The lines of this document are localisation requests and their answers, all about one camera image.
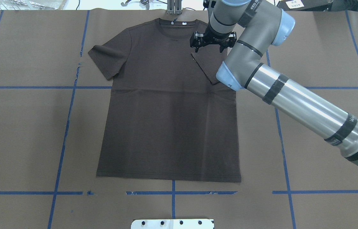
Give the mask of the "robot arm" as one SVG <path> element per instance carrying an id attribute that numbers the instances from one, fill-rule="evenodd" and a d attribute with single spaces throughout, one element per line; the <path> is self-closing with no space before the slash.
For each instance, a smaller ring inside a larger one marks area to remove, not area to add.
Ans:
<path id="1" fill-rule="evenodd" d="M 232 90 L 247 89 L 265 103 L 301 123 L 358 166 L 358 119 L 262 63 L 270 45 L 280 45 L 292 32 L 295 19 L 266 0 L 205 0 L 208 26 L 194 32 L 190 46 L 198 51 L 219 45 L 231 51 L 216 73 Z"/>

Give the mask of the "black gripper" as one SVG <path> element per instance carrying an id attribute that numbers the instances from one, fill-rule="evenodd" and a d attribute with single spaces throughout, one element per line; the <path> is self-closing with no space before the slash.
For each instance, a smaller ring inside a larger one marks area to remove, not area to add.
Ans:
<path id="1" fill-rule="evenodd" d="M 198 31 L 193 32 L 190 37 L 190 47 L 195 49 L 197 53 L 199 48 L 203 45 L 220 45 L 220 53 L 227 48 L 232 48 L 237 42 L 237 33 L 219 33 L 213 29 L 206 29 L 204 33 Z"/>

